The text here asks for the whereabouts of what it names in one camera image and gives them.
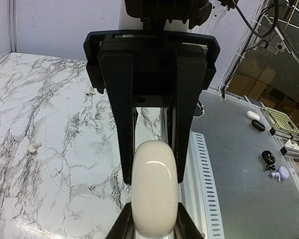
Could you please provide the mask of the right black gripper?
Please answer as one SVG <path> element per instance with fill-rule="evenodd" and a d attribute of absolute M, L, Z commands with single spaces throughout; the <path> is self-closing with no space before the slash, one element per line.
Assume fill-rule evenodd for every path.
<path fill-rule="evenodd" d="M 181 183 L 197 100 L 216 72 L 216 38 L 175 31 L 95 31 L 83 47 L 92 87 L 108 94 L 124 182 L 132 183 L 134 107 L 168 108 L 173 102 L 173 150 Z"/>

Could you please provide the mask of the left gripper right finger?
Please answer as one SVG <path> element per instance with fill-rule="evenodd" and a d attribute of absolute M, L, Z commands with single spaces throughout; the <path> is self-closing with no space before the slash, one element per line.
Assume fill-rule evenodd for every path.
<path fill-rule="evenodd" d="M 182 203 L 178 203 L 176 223 L 174 226 L 174 238 L 204 239 Z"/>

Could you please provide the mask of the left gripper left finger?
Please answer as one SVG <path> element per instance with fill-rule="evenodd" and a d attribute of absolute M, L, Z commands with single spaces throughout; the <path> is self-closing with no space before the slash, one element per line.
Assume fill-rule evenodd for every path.
<path fill-rule="evenodd" d="M 135 224 L 132 216 L 131 203 L 126 203 L 119 214 L 106 239 L 134 239 Z"/>

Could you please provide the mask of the white charging case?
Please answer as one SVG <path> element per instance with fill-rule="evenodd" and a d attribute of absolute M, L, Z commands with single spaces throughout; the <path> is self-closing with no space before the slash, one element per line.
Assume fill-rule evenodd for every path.
<path fill-rule="evenodd" d="M 174 154 L 165 142 L 149 140 L 137 148 L 131 205 L 141 236 L 158 239 L 171 234 L 178 211 L 178 181 Z"/>

